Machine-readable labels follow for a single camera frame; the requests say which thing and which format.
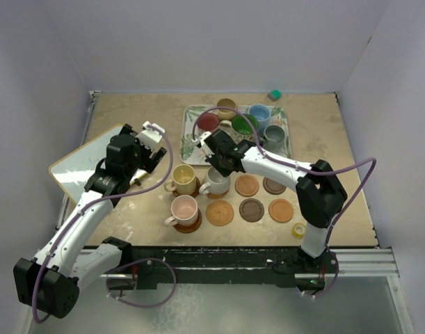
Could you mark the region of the white beige mug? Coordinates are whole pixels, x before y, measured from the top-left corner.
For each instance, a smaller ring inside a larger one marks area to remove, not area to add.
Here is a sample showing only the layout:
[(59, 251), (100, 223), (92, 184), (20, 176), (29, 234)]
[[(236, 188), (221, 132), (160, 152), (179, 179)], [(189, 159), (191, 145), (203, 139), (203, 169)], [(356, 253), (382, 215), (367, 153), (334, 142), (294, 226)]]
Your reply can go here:
[(199, 192), (201, 195), (222, 195), (230, 189), (230, 185), (230, 177), (224, 177), (214, 167), (210, 167)]

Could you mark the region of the green floral mug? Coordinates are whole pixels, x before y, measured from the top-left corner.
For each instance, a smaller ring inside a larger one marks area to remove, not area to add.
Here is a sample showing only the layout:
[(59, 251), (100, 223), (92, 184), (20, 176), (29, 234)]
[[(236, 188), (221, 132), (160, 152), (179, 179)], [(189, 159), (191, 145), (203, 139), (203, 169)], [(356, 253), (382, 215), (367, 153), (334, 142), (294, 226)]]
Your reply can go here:
[(218, 129), (228, 134), (236, 144), (243, 140), (254, 141), (257, 128), (257, 119), (249, 114), (237, 115), (232, 120), (222, 120), (218, 126)]

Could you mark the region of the light wood round coaster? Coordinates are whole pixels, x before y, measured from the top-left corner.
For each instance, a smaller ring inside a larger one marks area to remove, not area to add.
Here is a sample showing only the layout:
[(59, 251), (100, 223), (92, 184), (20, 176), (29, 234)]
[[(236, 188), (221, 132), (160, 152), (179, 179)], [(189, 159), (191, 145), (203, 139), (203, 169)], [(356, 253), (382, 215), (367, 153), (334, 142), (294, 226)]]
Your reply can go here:
[(239, 195), (251, 197), (259, 191), (259, 182), (252, 175), (242, 175), (236, 179), (234, 187)]

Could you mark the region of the floral serving tray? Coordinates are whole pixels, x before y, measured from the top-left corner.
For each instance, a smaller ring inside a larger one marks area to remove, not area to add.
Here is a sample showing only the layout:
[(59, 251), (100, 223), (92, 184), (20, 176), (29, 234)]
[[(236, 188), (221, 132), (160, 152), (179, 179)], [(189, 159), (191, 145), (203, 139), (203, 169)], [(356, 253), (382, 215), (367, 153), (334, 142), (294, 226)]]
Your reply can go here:
[[(184, 164), (192, 166), (206, 166), (204, 152), (192, 144), (193, 124), (199, 115), (212, 108), (212, 104), (192, 104), (185, 108), (182, 120), (182, 137), (180, 144), (180, 159)], [(289, 140), (287, 114), (280, 106), (267, 106), (271, 112), (270, 125), (281, 127), (285, 133), (285, 139), (280, 147), (278, 155), (292, 158), (292, 149)]]

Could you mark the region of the brown ringed wooden saucer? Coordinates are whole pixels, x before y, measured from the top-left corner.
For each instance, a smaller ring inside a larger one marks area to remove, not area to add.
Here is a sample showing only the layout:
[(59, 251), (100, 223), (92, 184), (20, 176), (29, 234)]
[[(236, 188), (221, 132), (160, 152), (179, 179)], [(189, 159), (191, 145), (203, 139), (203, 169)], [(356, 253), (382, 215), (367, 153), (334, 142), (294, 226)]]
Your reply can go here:
[[(193, 193), (191, 193), (190, 196), (193, 197), (193, 198), (195, 198), (199, 194), (200, 187), (201, 187), (201, 182), (200, 182), (199, 178), (197, 177), (196, 178), (196, 188), (195, 188), (195, 191)], [(181, 194), (177, 190), (174, 190), (173, 191), (173, 195), (175, 197), (178, 197)]]

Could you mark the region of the yellow mug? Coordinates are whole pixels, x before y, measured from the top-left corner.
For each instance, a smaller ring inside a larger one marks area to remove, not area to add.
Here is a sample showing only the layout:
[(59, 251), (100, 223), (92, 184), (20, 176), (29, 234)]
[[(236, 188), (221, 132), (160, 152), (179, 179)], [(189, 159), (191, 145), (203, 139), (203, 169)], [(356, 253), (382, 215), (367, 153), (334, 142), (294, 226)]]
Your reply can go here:
[(191, 195), (197, 188), (194, 169), (187, 164), (176, 166), (163, 187), (167, 192), (176, 191), (179, 195)]

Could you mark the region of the dark wood coaster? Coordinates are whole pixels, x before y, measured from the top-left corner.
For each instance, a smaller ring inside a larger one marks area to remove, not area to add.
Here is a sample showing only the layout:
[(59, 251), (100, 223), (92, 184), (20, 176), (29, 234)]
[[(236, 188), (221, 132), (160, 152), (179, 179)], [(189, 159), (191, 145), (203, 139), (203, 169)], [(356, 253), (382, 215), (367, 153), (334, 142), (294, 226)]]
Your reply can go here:
[(263, 179), (263, 187), (268, 193), (273, 195), (279, 195), (286, 190), (286, 186), (267, 177)]

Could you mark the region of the grey cup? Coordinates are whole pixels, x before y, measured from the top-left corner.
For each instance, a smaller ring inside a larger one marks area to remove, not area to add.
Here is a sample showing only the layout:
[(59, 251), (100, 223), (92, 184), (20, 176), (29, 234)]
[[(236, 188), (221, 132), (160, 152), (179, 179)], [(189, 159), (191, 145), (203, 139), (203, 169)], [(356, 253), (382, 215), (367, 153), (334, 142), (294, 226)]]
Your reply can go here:
[(279, 152), (283, 148), (285, 132), (277, 125), (269, 125), (264, 130), (263, 148), (269, 152)]

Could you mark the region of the dark walnut round coaster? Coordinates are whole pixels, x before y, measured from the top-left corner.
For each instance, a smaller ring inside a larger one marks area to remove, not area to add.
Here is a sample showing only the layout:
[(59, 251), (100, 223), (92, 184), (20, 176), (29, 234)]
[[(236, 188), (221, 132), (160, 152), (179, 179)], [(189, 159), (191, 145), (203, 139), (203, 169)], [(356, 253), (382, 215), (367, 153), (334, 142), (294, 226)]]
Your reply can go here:
[(248, 198), (239, 205), (239, 213), (243, 220), (254, 223), (262, 219), (264, 215), (264, 206), (257, 199)]

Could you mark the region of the large brown ringed saucer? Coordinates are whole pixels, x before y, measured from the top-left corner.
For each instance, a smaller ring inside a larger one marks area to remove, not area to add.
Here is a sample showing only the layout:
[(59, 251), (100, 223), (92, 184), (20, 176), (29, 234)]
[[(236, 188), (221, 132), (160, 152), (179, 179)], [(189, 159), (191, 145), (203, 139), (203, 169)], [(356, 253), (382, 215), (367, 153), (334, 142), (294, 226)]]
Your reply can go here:
[(178, 232), (181, 232), (183, 234), (189, 234), (189, 233), (195, 232), (201, 226), (201, 224), (202, 224), (202, 213), (201, 211), (199, 211), (197, 219), (191, 225), (176, 224), (173, 227)]

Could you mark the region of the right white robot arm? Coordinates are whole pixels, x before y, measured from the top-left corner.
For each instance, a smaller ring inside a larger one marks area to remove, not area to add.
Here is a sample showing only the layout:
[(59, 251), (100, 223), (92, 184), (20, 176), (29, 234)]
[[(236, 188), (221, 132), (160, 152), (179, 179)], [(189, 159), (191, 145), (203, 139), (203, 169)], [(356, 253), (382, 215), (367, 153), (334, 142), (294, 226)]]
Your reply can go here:
[(315, 272), (323, 265), (330, 224), (341, 212), (347, 193), (330, 164), (318, 160), (303, 163), (272, 154), (256, 141), (243, 139), (235, 143), (223, 130), (205, 132), (197, 146), (223, 177), (250, 173), (273, 180), (294, 191), (307, 229), (300, 245), (300, 267)]

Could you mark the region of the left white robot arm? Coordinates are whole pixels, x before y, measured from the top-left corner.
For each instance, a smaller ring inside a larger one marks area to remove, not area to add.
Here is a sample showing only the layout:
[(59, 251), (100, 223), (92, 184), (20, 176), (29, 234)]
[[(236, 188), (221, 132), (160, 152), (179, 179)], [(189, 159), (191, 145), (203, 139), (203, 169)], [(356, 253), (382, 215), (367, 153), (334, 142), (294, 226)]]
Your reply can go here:
[(81, 260), (79, 254), (119, 200), (132, 195), (129, 188), (136, 171), (152, 173), (164, 155), (172, 152), (166, 131), (151, 122), (145, 122), (140, 132), (124, 125), (111, 137), (79, 202), (58, 232), (31, 259), (20, 258), (14, 265), (17, 297), (31, 306), (35, 323), (68, 315), (81, 290), (99, 274), (130, 270), (133, 257), (125, 251), (129, 244), (115, 238), (102, 243), (88, 260)]

